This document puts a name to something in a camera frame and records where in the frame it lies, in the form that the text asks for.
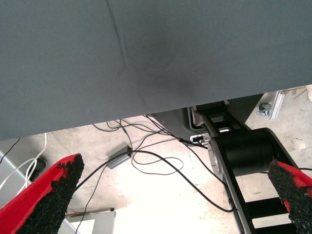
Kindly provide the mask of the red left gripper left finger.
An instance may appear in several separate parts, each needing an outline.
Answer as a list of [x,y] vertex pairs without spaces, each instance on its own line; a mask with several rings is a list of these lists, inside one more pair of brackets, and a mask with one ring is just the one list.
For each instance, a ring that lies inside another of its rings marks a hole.
[[84,169],[81,154],[67,156],[0,210],[2,234],[58,233]]

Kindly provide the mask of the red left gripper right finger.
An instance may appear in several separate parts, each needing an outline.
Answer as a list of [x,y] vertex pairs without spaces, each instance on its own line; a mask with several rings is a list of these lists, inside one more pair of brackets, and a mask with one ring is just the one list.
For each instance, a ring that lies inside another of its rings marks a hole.
[[268,177],[281,203],[289,213],[289,219],[300,234],[312,232],[312,178],[300,169],[274,159],[269,166]]

